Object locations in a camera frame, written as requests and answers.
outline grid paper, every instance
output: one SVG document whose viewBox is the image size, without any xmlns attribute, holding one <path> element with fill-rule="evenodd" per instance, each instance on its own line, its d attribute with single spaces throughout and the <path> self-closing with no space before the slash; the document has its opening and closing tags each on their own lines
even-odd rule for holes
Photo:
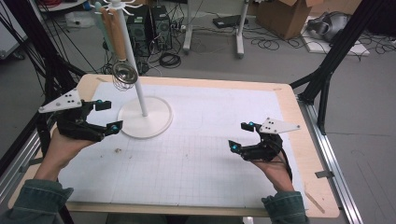
<svg viewBox="0 0 396 224">
<path fill-rule="evenodd" d="M 69 201 L 262 208 L 261 198 L 276 193 L 262 171 L 228 146 L 228 140 L 259 143 L 256 133 L 241 130 L 241 122 L 282 119 L 273 92 L 154 85 L 143 85 L 143 91 L 172 106 L 169 129 L 146 140 L 110 135 L 82 150 L 59 177 L 75 189 Z M 135 90 L 101 83 L 92 99 L 109 100 L 112 108 L 92 111 L 87 121 L 113 122 L 136 97 Z M 289 136 L 281 137 L 294 187 L 304 195 Z"/>
</svg>

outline black metal rod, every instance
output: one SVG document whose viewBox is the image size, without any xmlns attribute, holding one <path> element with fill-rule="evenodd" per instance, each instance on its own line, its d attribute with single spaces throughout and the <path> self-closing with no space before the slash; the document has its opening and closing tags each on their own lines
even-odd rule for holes
<svg viewBox="0 0 396 224">
<path fill-rule="evenodd" d="M 306 104 L 313 104 L 321 92 L 318 126 L 322 134 L 325 134 L 325 115 L 332 74 L 386 2 L 387 0 L 362 0 L 314 75 L 310 74 L 290 84 L 295 89 L 309 82 L 305 90 L 299 94 L 300 100 Z"/>
</svg>

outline wrist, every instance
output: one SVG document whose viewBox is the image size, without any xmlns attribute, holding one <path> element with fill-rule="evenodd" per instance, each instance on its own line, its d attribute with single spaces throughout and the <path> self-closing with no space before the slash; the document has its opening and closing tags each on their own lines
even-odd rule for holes
<svg viewBox="0 0 396 224">
<path fill-rule="evenodd" d="M 58 165 L 43 162 L 40 167 L 38 167 L 34 179 L 56 181 L 61 170 L 62 168 Z"/>
</svg>

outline cardboard box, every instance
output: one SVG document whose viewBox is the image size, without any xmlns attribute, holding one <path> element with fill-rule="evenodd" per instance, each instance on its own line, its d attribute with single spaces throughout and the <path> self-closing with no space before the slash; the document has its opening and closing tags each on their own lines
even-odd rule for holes
<svg viewBox="0 0 396 224">
<path fill-rule="evenodd" d="M 282 39 L 300 34 L 312 6 L 323 0 L 275 0 L 261 2 L 256 20 L 259 25 Z"/>
<path fill-rule="evenodd" d="M 361 0 L 324 0 L 323 4 L 312 7 L 310 15 L 320 16 L 323 12 L 344 12 L 353 15 Z"/>
</svg>

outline wooden table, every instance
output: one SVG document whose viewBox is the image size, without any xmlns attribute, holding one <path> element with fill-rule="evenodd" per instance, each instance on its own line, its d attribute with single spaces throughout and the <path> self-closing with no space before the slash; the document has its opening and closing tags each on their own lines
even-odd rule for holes
<svg viewBox="0 0 396 224">
<path fill-rule="evenodd" d="M 111 82 L 112 76 L 86 75 L 78 83 L 78 92 L 81 99 L 90 101 L 97 86 L 101 82 Z M 299 132 L 290 132 L 290 143 L 294 150 L 300 175 L 304 183 L 305 195 L 309 209 L 306 211 L 309 217 L 338 217 L 339 209 L 335 202 L 329 182 L 326 178 L 317 178 L 315 172 L 323 170 L 319 161 L 318 153 L 305 124 L 300 107 L 297 104 L 291 87 L 287 84 L 223 81 L 207 79 L 186 79 L 167 77 L 141 77 L 141 83 L 150 85 L 184 86 L 184 87 L 208 87 L 254 91 L 273 91 L 276 94 L 283 119 L 287 122 L 301 125 Z M 14 192 L 9 207 L 14 204 L 21 185 L 25 179 L 32 178 L 37 169 L 32 166 L 22 182 Z M 207 208 L 188 206 L 159 206 L 140 204 L 116 204 L 116 203 L 67 203 L 70 211 L 79 212 L 107 212 L 107 213 L 140 213 L 140 214 L 180 214 L 180 215 L 208 215 L 208 216 L 240 216 L 240 217 L 266 217 L 265 209 L 251 208 Z"/>
</svg>

